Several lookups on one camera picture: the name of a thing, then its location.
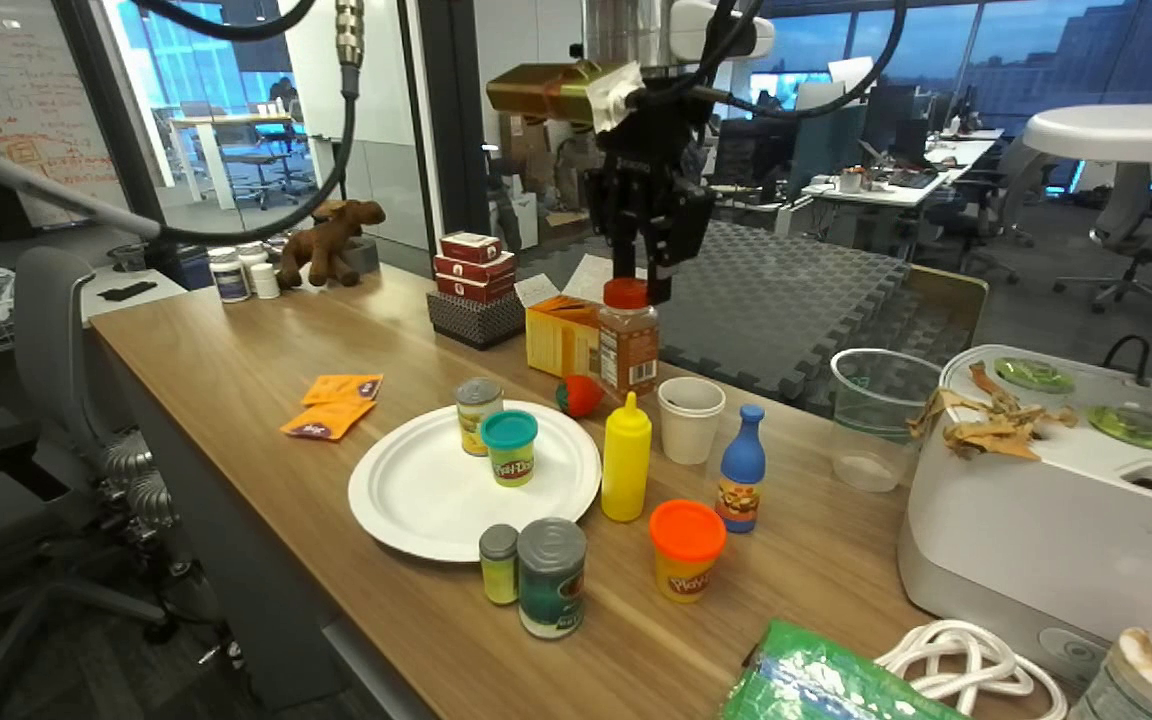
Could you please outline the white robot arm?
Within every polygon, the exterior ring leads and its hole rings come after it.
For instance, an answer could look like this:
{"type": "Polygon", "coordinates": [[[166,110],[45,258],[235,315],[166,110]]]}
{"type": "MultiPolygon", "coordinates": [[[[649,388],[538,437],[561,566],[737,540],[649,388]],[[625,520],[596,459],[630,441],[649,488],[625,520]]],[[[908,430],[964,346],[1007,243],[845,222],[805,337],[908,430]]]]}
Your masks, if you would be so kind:
{"type": "Polygon", "coordinates": [[[775,33],[737,0],[667,0],[655,51],[600,76],[600,163],[585,175],[585,198],[613,249],[616,293],[664,303],[674,267],[701,253],[715,191],[687,155],[718,106],[715,74],[723,62],[766,51],[771,41],[775,33]]]}

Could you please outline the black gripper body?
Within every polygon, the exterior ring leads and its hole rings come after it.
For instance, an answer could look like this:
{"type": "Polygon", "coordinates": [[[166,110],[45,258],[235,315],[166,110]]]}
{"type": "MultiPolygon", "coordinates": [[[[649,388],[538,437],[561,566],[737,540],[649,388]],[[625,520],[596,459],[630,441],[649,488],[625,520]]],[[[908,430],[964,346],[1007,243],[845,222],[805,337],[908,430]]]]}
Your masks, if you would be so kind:
{"type": "Polygon", "coordinates": [[[604,163],[585,175],[586,214],[600,235],[608,222],[637,229],[639,267],[649,241],[671,241],[674,264],[701,253],[715,198],[684,174],[684,151],[706,120],[712,99],[701,84],[649,82],[627,116],[596,136],[604,163]]]}

